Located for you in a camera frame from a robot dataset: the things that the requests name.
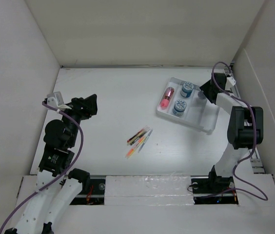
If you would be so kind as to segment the blue patterned lid jar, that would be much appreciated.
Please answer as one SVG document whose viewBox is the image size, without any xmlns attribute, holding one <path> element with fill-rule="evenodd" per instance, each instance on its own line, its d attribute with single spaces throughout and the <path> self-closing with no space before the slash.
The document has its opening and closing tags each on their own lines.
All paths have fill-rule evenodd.
<svg viewBox="0 0 275 234">
<path fill-rule="evenodd" d="M 182 116 L 186 110 L 186 107 L 187 107 L 186 101 L 184 101 L 182 99 L 176 100 L 174 103 L 174 107 L 172 109 L 173 114 L 175 116 Z"/>
</svg>

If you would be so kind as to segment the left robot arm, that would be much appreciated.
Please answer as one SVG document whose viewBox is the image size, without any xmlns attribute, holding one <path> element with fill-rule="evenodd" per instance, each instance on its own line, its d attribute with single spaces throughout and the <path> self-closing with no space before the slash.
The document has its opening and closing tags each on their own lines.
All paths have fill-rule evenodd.
<svg viewBox="0 0 275 234">
<path fill-rule="evenodd" d="M 98 112 L 97 95 L 86 98 L 73 98 L 64 103 L 61 92 L 47 95 L 42 105 L 57 114 L 45 126 L 45 143 L 42 158 L 38 166 L 35 191 L 21 202 L 7 217 L 7 220 L 23 205 L 25 209 L 17 224 L 5 230 L 4 234 L 52 234 L 64 212 L 79 193 L 90 189 L 90 174 L 87 171 L 72 168 L 80 156 L 71 151 L 77 137 L 84 142 L 81 121 L 95 116 Z"/>
</svg>

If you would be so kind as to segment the grey clear small jar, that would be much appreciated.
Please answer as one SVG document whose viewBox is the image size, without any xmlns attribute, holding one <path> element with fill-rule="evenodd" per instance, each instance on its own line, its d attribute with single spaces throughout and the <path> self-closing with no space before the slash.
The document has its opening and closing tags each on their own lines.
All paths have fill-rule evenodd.
<svg viewBox="0 0 275 234">
<path fill-rule="evenodd" d="M 206 100 L 207 99 L 203 91 L 199 91 L 197 96 L 200 100 Z"/>
</svg>

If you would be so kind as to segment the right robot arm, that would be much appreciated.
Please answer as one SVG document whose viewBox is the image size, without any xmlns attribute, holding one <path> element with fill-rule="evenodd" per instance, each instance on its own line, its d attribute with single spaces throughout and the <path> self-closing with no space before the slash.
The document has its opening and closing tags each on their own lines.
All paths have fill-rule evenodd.
<svg viewBox="0 0 275 234">
<path fill-rule="evenodd" d="M 264 111 L 258 106 L 247 106 L 228 90 L 235 85 L 232 77 L 212 73 L 210 81 L 200 86 L 205 97 L 230 115 L 227 129 L 228 145 L 220 160 L 212 167 L 207 178 L 192 179 L 197 183 L 194 193 L 217 194 L 233 183 L 236 167 L 248 150 L 263 141 Z"/>
</svg>

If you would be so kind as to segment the clear blue pen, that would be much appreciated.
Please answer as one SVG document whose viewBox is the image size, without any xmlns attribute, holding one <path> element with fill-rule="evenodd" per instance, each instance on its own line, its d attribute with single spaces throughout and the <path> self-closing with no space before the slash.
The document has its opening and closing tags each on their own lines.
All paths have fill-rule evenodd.
<svg viewBox="0 0 275 234">
<path fill-rule="evenodd" d="M 146 136 L 145 140 L 143 141 L 142 145 L 140 146 L 140 148 L 138 149 L 138 153 L 142 150 L 142 148 L 144 147 L 145 143 L 147 142 L 148 138 L 150 137 L 151 133 L 153 132 L 153 129 L 150 130 L 150 132 L 148 133 L 148 135 Z"/>
</svg>

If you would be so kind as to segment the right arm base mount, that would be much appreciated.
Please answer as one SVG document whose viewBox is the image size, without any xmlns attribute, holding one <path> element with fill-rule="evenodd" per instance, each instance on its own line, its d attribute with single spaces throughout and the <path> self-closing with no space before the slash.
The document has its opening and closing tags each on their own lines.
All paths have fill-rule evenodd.
<svg viewBox="0 0 275 234">
<path fill-rule="evenodd" d="M 194 195 L 195 205 L 238 204 L 235 191 L 226 191 L 234 188 L 232 180 L 224 183 L 209 182 L 207 178 L 192 178 L 187 190 Z"/>
</svg>

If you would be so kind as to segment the black red pen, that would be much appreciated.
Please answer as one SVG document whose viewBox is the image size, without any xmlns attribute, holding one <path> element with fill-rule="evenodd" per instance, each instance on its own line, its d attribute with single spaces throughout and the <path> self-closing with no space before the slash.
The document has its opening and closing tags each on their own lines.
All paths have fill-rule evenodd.
<svg viewBox="0 0 275 234">
<path fill-rule="evenodd" d="M 130 145 L 133 141 L 139 138 L 142 134 L 146 133 L 149 130 L 148 126 L 145 126 L 141 130 L 139 130 L 134 136 L 127 140 L 127 144 Z"/>
</svg>

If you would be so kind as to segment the pink capped tube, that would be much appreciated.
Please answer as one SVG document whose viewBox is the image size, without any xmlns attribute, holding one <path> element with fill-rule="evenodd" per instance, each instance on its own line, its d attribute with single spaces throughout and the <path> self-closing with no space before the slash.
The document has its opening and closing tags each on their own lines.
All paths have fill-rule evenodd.
<svg viewBox="0 0 275 234">
<path fill-rule="evenodd" d="M 173 97 L 174 92 L 175 92 L 175 90 L 173 87 L 168 87 L 165 90 L 165 93 L 163 94 L 163 97 L 160 102 L 161 109 L 166 109 L 169 106 L 170 99 Z"/>
</svg>

